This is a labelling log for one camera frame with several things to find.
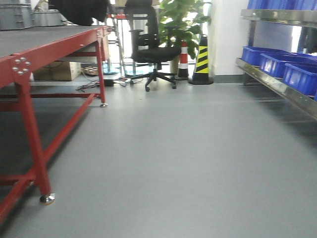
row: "stainless steel shelf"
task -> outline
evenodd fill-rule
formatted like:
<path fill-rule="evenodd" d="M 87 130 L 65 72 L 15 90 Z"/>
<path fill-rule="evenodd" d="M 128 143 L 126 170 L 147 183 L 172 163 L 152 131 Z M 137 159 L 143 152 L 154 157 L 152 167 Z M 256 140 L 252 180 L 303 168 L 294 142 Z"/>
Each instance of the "stainless steel shelf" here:
<path fill-rule="evenodd" d="M 243 9 L 241 16 L 251 21 L 267 21 L 317 28 L 317 11 Z"/>
<path fill-rule="evenodd" d="M 240 58 L 237 58 L 236 64 L 252 78 L 256 79 L 283 98 L 288 99 L 292 104 L 299 107 L 317 120 L 317 101 L 314 101 L 310 97 L 301 94 L 297 90 L 287 86 L 278 79 L 269 76 L 268 74 L 246 63 Z"/>

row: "white wall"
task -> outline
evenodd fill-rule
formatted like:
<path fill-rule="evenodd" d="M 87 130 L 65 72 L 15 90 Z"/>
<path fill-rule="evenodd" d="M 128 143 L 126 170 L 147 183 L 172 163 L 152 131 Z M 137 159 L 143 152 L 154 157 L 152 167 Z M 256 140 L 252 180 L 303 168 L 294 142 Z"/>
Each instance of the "white wall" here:
<path fill-rule="evenodd" d="M 249 22 L 240 16 L 249 0 L 213 0 L 209 32 L 211 75 L 243 74 L 236 64 L 247 45 Z"/>
<path fill-rule="evenodd" d="M 250 21 L 240 16 L 249 0 L 212 0 L 209 28 L 210 75 L 239 75 L 236 66 L 242 47 L 248 44 Z M 291 51 L 292 26 L 257 22 L 254 46 Z"/>

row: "red metal table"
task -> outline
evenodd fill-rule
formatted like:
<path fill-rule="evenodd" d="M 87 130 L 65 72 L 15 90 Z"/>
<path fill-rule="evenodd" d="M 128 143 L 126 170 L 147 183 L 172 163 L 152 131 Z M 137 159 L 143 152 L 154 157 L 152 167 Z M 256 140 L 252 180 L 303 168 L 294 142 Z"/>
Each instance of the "red metal table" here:
<path fill-rule="evenodd" d="M 14 83 L 14 101 L 0 101 L 0 111 L 22 113 L 23 123 L 32 154 L 32 167 L 21 175 L 0 175 L 1 186 L 12 189 L 0 203 L 0 223 L 4 221 L 18 198 L 32 184 L 39 187 L 40 201 L 51 204 L 51 191 L 47 173 L 47 163 L 61 145 L 85 110 L 95 98 L 100 98 L 101 107 L 106 107 L 102 61 L 108 57 L 106 36 L 107 26 L 82 27 L 35 27 L 18 31 L 0 31 L 0 88 Z M 78 52 L 85 46 L 95 45 L 94 52 Z M 30 75 L 36 69 L 64 56 L 97 57 L 99 73 L 99 93 L 31 94 Z M 41 146 L 38 125 L 32 98 L 86 98 L 72 118 L 55 136 L 50 145 Z"/>

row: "chair seat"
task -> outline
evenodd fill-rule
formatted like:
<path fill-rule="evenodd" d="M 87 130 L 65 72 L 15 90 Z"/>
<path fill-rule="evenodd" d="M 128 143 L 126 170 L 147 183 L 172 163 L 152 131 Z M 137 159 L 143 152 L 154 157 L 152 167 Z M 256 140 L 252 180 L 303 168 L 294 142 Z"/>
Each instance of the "chair seat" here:
<path fill-rule="evenodd" d="M 150 63 L 159 63 L 170 61 L 180 53 L 181 49 L 179 47 L 158 47 L 138 51 L 138 58 L 145 59 Z"/>

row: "red and white striped post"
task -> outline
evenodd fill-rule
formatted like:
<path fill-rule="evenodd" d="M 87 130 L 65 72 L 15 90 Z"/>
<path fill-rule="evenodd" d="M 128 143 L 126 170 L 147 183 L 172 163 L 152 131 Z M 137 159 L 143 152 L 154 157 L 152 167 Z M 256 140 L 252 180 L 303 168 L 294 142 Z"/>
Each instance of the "red and white striped post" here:
<path fill-rule="evenodd" d="M 178 66 L 178 73 L 175 76 L 176 80 L 188 80 L 188 52 L 187 52 L 187 43 L 182 41 L 181 43 L 182 52 L 180 54 L 180 62 Z"/>

